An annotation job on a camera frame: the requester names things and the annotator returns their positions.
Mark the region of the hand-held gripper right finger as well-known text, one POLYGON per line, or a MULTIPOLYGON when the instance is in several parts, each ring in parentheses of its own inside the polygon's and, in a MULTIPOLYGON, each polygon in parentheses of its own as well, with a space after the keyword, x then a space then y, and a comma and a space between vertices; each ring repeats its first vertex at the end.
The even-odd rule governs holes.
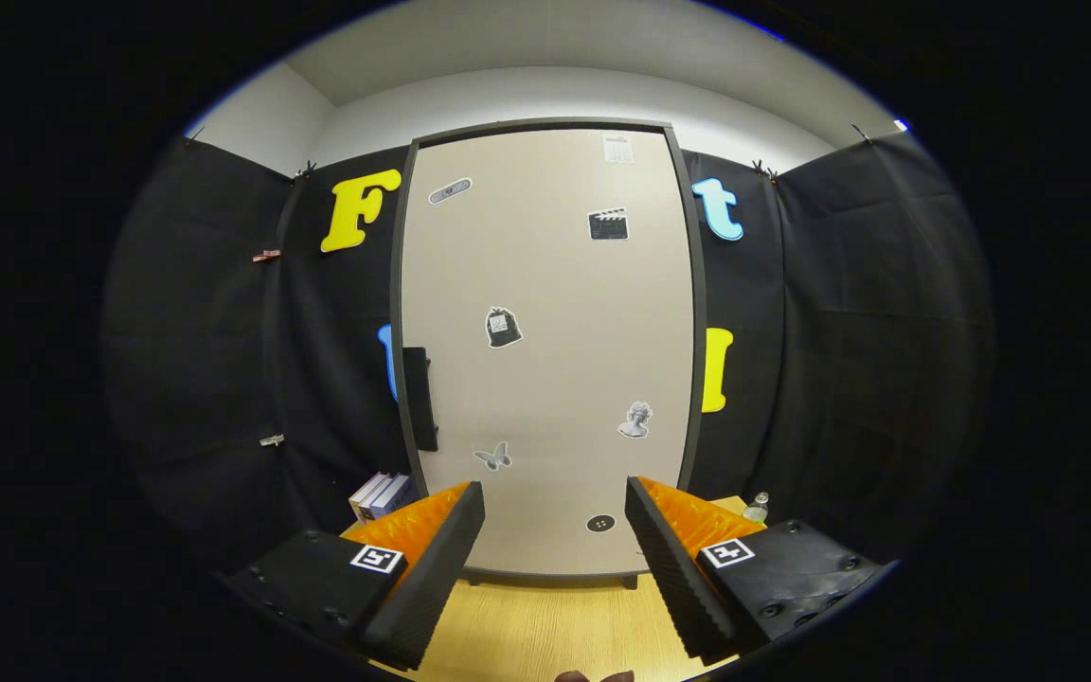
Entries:
POLYGON ((757 523, 645 476, 625 480, 624 514, 685 653, 703 665, 793 646, 897 566, 805 521, 757 523))

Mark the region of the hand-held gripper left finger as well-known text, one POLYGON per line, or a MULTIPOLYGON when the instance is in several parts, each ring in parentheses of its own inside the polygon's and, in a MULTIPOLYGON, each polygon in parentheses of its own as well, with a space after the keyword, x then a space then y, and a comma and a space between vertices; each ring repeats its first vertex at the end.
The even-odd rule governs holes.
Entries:
POLYGON ((463 482, 347 533, 295 533, 218 581, 331 655, 415 670, 484 521, 482 484, 463 482))

